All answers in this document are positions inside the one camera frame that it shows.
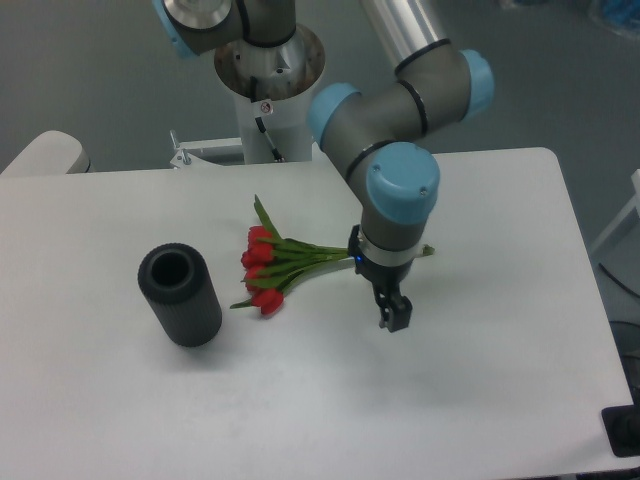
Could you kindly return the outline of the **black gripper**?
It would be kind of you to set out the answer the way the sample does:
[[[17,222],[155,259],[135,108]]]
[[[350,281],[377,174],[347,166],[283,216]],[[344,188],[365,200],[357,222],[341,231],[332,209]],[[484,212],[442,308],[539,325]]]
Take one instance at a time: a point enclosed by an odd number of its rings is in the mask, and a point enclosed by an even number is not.
[[[380,249],[366,237],[360,225],[352,228],[347,250],[354,259],[356,273],[373,287],[380,312],[379,327],[390,332],[407,328],[413,306],[409,298],[401,294],[400,285],[410,271],[415,251]]]

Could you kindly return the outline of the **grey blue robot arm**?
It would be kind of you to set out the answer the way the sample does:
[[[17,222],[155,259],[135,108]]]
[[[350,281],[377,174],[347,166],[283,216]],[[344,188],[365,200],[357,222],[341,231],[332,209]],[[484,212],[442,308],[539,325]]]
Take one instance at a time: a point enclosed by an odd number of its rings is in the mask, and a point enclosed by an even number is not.
[[[328,157],[362,205],[348,249],[373,287],[380,324],[406,328],[412,306],[400,284],[440,180],[417,142],[491,104],[487,61],[452,46],[428,1],[365,1],[395,74],[365,96],[347,83],[319,87],[324,48],[292,1],[157,1],[154,9],[180,55],[213,54],[234,98],[246,163],[306,161],[313,147]]]

